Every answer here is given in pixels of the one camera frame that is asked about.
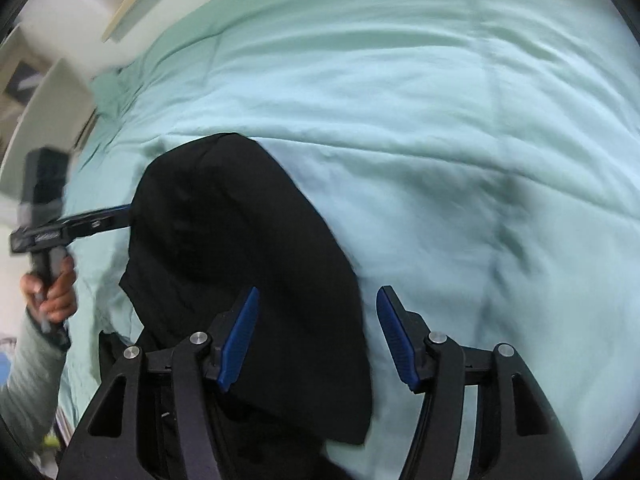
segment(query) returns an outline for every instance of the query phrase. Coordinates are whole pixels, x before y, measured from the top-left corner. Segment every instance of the wrinkled blanket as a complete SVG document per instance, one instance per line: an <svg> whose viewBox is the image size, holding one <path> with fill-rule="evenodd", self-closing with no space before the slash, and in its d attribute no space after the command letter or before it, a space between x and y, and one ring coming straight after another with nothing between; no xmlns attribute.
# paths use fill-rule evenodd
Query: wrinkled blanket
<svg viewBox="0 0 640 480"><path fill-rule="evenodd" d="M406 457L421 399L374 308L393 285L459 344L512 343L592 478L640 410L639 74L607 0L213 0L94 81L100 119L66 209L130 201L149 162L189 140L258 140L325 218L365 301L372 430L330 457L374 480L397 479ZM61 397L76 422L98 332L142 328L117 285L127 242L72 246Z"/></svg>

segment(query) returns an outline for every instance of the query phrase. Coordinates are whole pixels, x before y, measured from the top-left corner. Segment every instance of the fingers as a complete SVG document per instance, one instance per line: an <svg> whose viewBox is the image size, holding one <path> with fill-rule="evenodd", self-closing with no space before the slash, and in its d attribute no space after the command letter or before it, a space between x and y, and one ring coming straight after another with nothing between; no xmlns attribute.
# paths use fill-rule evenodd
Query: fingers
<svg viewBox="0 0 640 480"><path fill-rule="evenodd" d="M76 282L76 272L74 271L73 258L65 258L62 263L62 272L58 276L56 282L51 286L47 293L47 300L55 300L60 298L72 290Z"/></svg>
<svg viewBox="0 0 640 480"><path fill-rule="evenodd" d="M20 279L20 290L27 303L33 303L35 294L42 292L42 280L32 274L25 274Z"/></svg>
<svg viewBox="0 0 640 480"><path fill-rule="evenodd" d="M60 323L65 319L73 316L78 307L76 306L76 295L73 289L68 291L64 296L60 296L55 300L44 301L40 305L40 315L46 316L52 323Z"/></svg>
<svg viewBox="0 0 640 480"><path fill-rule="evenodd" d="M38 305L36 294L44 290L42 280L32 274L20 279L20 290L34 319L40 321L46 317L50 322L59 323L71 317L78 309L73 285L76 282L74 260L66 257L60 267L60 275L47 292L47 299Z"/></svg>

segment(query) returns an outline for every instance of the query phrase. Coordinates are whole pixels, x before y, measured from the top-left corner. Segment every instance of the metal screw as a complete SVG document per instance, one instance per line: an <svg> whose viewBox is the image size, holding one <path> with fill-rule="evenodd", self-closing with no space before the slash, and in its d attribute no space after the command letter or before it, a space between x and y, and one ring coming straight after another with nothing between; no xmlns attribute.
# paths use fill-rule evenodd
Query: metal screw
<svg viewBox="0 0 640 480"><path fill-rule="evenodd" d="M502 343L498 346L498 353L503 357L513 357L516 351L513 349L513 346Z"/></svg>
<svg viewBox="0 0 640 480"><path fill-rule="evenodd" d="M429 332L429 341L441 345L447 340L447 334L444 332Z"/></svg>
<svg viewBox="0 0 640 480"><path fill-rule="evenodd" d="M130 346L124 351L125 359L135 359L140 355L140 348L137 346Z"/></svg>
<svg viewBox="0 0 640 480"><path fill-rule="evenodd" d="M191 334L191 337L189 338L189 341L191 341L194 345L201 345L208 338L209 338L209 336L207 335L206 332L196 332L196 333Z"/></svg>

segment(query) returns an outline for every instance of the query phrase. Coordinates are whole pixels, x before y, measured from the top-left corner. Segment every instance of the sleeve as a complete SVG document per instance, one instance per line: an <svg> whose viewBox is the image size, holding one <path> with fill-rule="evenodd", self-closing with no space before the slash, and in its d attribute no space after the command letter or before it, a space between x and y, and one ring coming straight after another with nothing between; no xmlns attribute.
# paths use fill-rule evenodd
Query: sleeve
<svg viewBox="0 0 640 480"><path fill-rule="evenodd" d="M47 342L25 314L9 379L0 388L0 415L27 455L51 428L65 361L66 352Z"/></svg>

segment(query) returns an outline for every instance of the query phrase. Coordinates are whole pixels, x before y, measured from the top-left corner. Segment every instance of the black handle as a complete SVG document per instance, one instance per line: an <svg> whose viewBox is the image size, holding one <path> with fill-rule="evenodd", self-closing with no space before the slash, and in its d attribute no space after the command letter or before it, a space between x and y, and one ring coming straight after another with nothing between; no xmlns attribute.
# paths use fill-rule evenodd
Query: black handle
<svg viewBox="0 0 640 480"><path fill-rule="evenodd" d="M68 256L64 247L55 247L47 251L31 253L31 266L34 275L38 276L44 285L42 292L36 295L36 306L46 299L47 291L55 283L62 272L62 260ZM43 334L49 334L54 338L61 348L68 348L70 345L69 335L64 323L50 323L43 318L40 322L40 329Z"/></svg>

